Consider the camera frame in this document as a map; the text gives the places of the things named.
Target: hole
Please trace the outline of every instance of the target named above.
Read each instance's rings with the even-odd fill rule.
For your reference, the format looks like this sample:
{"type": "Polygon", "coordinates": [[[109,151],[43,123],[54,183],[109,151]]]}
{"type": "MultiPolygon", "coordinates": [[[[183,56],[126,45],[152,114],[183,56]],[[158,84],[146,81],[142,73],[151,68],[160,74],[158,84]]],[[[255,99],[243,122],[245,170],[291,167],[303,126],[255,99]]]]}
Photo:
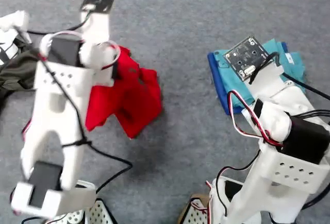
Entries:
{"type": "Polygon", "coordinates": [[[51,93],[51,99],[49,101],[49,108],[56,113],[62,113],[65,109],[67,99],[64,95],[51,93]]]}

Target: metal base plate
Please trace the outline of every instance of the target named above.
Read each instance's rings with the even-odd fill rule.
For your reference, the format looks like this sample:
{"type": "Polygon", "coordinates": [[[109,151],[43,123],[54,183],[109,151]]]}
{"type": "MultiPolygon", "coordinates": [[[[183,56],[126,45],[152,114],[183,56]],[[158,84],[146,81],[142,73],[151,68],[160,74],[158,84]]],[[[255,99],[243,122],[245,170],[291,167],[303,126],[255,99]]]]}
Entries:
{"type": "Polygon", "coordinates": [[[85,211],[80,210],[54,218],[52,224],[115,224],[117,223],[101,199],[85,211]]]}

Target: red cloth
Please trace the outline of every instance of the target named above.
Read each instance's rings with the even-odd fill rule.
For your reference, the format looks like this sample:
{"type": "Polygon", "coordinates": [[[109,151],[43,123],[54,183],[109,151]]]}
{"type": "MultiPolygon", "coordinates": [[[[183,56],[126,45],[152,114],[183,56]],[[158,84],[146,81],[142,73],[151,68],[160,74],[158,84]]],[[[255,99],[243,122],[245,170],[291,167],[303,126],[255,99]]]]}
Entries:
{"type": "Polygon", "coordinates": [[[160,114],[157,72],[140,68],[129,53],[129,49],[121,47],[118,77],[113,87],[92,88],[85,122],[89,131],[102,126],[110,115],[115,114],[127,136],[134,138],[160,114]]]}

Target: red wire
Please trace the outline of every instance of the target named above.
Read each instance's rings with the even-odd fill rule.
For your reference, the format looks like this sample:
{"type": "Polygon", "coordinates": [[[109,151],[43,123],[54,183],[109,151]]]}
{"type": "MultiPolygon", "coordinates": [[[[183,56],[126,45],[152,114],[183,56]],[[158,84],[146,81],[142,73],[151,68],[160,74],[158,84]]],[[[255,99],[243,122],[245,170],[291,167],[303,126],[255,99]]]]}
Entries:
{"type": "MultiPolygon", "coordinates": [[[[282,144],[278,143],[277,141],[274,141],[273,139],[269,138],[269,131],[265,131],[266,132],[266,135],[264,134],[264,132],[262,131],[262,127],[261,127],[261,124],[259,123],[259,121],[254,117],[254,113],[252,112],[252,110],[250,109],[250,107],[245,103],[245,101],[242,100],[242,98],[235,92],[235,91],[229,91],[228,94],[227,94],[227,103],[228,103],[228,107],[229,107],[229,113],[230,113],[230,116],[232,115],[232,103],[230,101],[230,98],[231,98],[231,94],[234,94],[239,100],[240,102],[244,105],[244,107],[247,109],[247,111],[249,112],[251,118],[254,120],[258,130],[260,131],[261,135],[262,136],[259,136],[260,138],[262,137],[268,144],[270,145],[273,145],[273,146],[283,146],[282,144]]],[[[243,131],[241,128],[239,128],[237,125],[236,125],[236,128],[239,129],[242,133],[244,134],[247,134],[247,135],[254,135],[254,134],[250,134],[250,133],[247,133],[245,131],[243,131]]]]}

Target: white wire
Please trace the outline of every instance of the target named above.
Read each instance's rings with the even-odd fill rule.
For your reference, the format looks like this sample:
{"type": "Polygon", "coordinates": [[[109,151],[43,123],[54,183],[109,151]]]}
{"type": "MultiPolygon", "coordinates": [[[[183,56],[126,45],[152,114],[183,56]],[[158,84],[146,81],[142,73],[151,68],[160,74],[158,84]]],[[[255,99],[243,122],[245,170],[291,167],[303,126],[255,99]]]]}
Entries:
{"type": "MultiPolygon", "coordinates": [[[[240,100],[240,102],[242,104],[244,104],[244,107],[249,111],[249,113],[253,115],[256,123],[259,124],[259,126],[261,128],[260,132],[263,134],[263,136],[266,136],[268,138],[268,136],[267,136],[264,128],[262,127],[262,125],[260,123],[260,120],[257,117],[257,115],[255,114],[255,112],[251,108],[248,107],[249,105],[245,102],[245,100],[243,99],[243,97],[236,90],[232,90],[232,92],[235,92],[235,94],[237,94],[237,96],[236,95],[235,96],[240,100]]],[[[246,134],[246,133],[243,133],[242,131],[240,131],[238,129],[238,127],[237,127],[237,125],[235,123],[234,112],[233,112],[233,102],[232,102],[232,94],[233,93],[232,92],[229,92],[229,112],[230,112],[230,115],[232,117],[232,121],[233,121],[233,125],[234,125],[235,130],[238,133],[240,133],[241,135],[243,135],[243,136],[260,139],[260,136],[258,136],[258,135],[246,134]]]]}
{"type": "Polygon", "coordinates": [[[111,65],[114,65],[114,63],[116,63],[117,60],[119,59],[119,56],[120,56],[120,52],[121,52],[121,50],[120,50],[119,45],[118,45],[115,41],[113,41],[113,40],[108,40],[108,41],[102,42],[100,45],[105,44],[105,43],[107,43],[107,44],[113,46],[114,49],[116,50],[116,57],[115,57],[114,60],[111,62],[111,64],[107,65],[107,66],[111,66],[111,65]]]}
{"type": "Polygon", "coordinates": [[[52,38],[55,36],[58,36],[58,35],[74,35],[74,36],[79,37],[80,39],[83,38],[83,35],[80,32],[70,31],[70,30],[56,32],[55,34],[52,35],[52,38]]]}

